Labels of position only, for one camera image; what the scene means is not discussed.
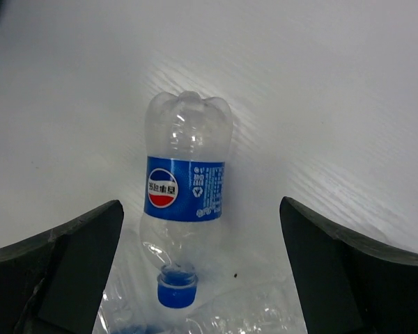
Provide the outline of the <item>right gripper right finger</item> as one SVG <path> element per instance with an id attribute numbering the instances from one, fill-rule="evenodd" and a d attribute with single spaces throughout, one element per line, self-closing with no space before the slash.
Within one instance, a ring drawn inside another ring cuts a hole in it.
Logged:
<path id="1" fill-rule="evenodd" d="M 418 333 L 418 254 L 284 197 L 280 221 L 308 333 Z"/>

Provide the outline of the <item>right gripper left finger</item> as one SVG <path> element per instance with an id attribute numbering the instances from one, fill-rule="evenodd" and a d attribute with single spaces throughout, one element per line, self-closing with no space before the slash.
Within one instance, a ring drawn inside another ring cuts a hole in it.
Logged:
<path id="1" fill-rule="evenodd" d="M 91 333 L 123 219 L 111 200 L 0 248 L 0 333 Z"/>

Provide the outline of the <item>clear unlabelled plastic bottle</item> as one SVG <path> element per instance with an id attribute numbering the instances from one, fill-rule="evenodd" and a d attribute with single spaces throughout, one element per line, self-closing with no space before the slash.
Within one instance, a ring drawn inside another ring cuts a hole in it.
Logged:
<path id="1" fill-rule="evenodd" d="M 192 311 L 181 333 L 306 333 L 288 280 L 241 287 Z"/>

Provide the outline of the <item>clear bottle blue label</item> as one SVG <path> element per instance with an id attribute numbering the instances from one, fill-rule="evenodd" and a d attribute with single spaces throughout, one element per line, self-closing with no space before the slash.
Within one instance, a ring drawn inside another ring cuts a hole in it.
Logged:
<path id="1" fill-rule="evenodd" d="M 137 233 L 121 232 L 102 293 L 94 333 L 161 333 L 180 323 L 189 308 L 173 309 L 157 299 L 157 270 L 145 259 Z"/>

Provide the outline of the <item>small Pepsi label bottle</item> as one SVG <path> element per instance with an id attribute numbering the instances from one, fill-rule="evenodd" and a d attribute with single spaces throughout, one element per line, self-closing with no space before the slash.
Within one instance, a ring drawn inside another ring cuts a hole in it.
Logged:
<path id="1" fill-rule="evenodd" d="M 157 298 L 186 308 L 222 231 L 225 163 L 233 116 L 219 97 L 162 92 L 144 126 L 146 185 L 139 226 L 142 249 L 157 268 Z"/>

